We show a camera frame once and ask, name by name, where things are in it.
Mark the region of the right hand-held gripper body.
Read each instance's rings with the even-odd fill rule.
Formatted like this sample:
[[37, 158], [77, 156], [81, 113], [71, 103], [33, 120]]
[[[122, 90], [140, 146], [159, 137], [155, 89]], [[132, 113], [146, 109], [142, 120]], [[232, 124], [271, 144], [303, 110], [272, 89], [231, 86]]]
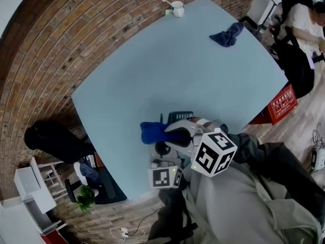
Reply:
[[228, 128], [220, 120], [208, 122], [200, 119], [197, 124], [199, 126], [193, 138], [191, 169], [207, 177], [214, 177], [227, 170], [238, 147], [230, 140], [226, 134]]

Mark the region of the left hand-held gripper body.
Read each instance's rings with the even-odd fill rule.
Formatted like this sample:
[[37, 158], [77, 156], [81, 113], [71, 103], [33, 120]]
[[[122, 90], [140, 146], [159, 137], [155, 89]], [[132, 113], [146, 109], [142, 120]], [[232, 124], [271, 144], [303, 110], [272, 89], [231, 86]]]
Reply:
[[183, 169], [181, 159], [151, 159], [148, 177], [153, 189], [179, 188]]

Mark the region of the black calculator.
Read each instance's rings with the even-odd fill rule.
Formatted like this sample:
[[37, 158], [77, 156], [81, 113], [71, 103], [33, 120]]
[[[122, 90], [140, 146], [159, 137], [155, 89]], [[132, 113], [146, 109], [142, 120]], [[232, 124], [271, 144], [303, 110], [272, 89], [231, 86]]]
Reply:
[[168, 123], [172, 124], [182, 119], [188, 119], [193, 117], [192, 111], [174, 111], [169, 113]]

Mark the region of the bright blue cloth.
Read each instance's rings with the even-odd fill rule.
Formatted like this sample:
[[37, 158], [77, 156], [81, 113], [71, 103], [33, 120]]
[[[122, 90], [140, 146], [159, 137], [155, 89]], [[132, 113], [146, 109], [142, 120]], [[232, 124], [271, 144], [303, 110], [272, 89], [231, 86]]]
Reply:
[[187, 137], [186, 134], [181, 132], [172, 132], [168, 134], [165, 129], [170, 123], [159, 122], [142, 122], [140, 123], [141, 139], [144, 144], [153, 144], [157, 142], [166, 142], [171, 140], [183, 140]]

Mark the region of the person's right forearm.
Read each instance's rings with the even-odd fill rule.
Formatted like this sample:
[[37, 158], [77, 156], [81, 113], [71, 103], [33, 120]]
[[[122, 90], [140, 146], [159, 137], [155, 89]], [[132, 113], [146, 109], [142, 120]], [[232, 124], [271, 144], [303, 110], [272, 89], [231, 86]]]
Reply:
[[230, 134], [225, 124], [221, 129], [238, 147], [233, 157], [236, 163], [247, 164], [261, 176], [285, 186], [293, 200], [321, 225], [325, 223], [325, 191], [283, 142], [260, 144], [255, 136]]

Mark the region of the person's left forearm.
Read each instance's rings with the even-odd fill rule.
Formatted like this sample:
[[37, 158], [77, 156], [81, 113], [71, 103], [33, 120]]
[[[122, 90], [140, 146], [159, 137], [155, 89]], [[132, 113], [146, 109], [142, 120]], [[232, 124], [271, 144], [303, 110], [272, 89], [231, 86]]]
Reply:
[[160, 190], [158, 196], [164, 207], [157, 212], [157, 221], [162, 224], [172, 223], [182, 227], [193, 223], [186, 208], [181, 188]]

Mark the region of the black desk leg base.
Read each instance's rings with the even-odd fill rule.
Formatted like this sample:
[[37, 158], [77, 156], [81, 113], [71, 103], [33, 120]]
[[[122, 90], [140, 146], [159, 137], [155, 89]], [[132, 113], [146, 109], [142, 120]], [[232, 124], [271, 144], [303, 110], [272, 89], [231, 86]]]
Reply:
[[94, 198], [95, 204], [111, 204], [125, 201], [127, 196], [115, 182], [107, 168], [100, 167], [96, 170], [99, 173], [97, 180], [94, 180], [91, 177], [86, 177], [88, 185], [92, 189], [97, 189], [99, 192], [99, 194]]

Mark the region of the brown wooden panel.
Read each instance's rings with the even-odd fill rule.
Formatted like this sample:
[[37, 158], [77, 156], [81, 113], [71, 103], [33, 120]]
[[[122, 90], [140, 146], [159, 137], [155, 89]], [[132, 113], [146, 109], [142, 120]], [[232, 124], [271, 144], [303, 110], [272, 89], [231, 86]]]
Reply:
[[105, 166], [97, 152], [94, 153], [94, 159], [97, 167], [102, 168]]

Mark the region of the person's light grey shirt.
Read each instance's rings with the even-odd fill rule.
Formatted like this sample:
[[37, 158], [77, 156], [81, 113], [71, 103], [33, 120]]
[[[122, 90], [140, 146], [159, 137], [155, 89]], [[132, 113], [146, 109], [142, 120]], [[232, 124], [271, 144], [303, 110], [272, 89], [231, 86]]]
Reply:
[[247, 165], [232, 162], [212, 178], [187, 166], [200, 244], [321, 244], [322, 226], [298, 204], [285, 186], [257, 176]]

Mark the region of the red box with white print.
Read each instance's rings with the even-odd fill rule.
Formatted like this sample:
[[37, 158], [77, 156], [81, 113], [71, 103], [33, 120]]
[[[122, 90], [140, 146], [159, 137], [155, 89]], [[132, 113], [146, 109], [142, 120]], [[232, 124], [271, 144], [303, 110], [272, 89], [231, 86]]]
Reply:
[[249, 123], [250, 125], [275, 125], [298, 105], [291, 85], [283, 88], [276, 97]]

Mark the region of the black padded bar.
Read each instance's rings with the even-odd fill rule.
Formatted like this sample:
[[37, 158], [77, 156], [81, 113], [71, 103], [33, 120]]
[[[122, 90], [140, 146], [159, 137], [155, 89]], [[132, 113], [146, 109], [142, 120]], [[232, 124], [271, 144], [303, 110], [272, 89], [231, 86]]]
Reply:
[[68, 197], [69, 199], [73, 202], [73, 203], [77, 203], [77, 199], [74, 195], [74, 190], [78, 189], [79, 187], [81, 187], [81, 181], [78, 180], [76, 181], [75, 183], [70, 183], [70, 180], [69, 179], [66, 179], [64, 181], [65, 183], [65, 187], [66, 187], [66, 191], [67, 191], [67, 194], [68, 194]]

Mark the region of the black draped chair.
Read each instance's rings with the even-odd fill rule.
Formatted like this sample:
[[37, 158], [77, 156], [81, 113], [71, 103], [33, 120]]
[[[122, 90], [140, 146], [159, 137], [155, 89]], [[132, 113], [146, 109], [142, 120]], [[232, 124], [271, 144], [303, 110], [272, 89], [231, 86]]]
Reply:
[[52, 121], [37, 121], [24, 133], [24, 142], [31, 150], [41, 150], [67, 164], [96, 152], [91, 143], [86, 143], [75, 136], [62, 124]]

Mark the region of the white enamel mug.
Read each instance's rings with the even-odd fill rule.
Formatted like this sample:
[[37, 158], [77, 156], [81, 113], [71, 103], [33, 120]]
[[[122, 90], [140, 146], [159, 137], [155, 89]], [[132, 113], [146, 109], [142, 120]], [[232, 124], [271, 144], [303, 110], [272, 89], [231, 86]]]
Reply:
[[181, 18], [184, 15], [184, 3], [181, 1], [174, 1], [171, 3], [173, 15]]

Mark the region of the black backpack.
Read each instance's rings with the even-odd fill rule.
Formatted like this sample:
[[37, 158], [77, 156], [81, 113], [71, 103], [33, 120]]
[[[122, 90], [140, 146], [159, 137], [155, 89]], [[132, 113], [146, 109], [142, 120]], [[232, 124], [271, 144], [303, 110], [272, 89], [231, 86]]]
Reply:
[[292, 86], [296, 98], [299, 99], [310, 93], [314, 87], [314, 68], [310, 67], [309, 57], [300, 48], [291, 28], [286, 27], [285, 31], [289, 33], [285, 33], [281, 38], [280, 27], [274, 28], [272, 31], [274, 44], [271, 48], [276, 52], [276, 63], [288, 79], [286, 85]]

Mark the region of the white cabinet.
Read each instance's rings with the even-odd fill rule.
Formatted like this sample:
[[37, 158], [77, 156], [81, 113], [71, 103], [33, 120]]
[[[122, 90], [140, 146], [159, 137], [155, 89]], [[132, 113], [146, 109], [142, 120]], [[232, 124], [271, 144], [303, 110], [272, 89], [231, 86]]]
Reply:
[[32, 157], [29, 165], [15, 170], [14, 183], [36, 230], [40, 235], [45, 235], [53, 230], [59, 231], [67, 223], [50, 220], [47, 213], [57, 207], [57, 201], [48, 190], [38, 165], [35, 157]]

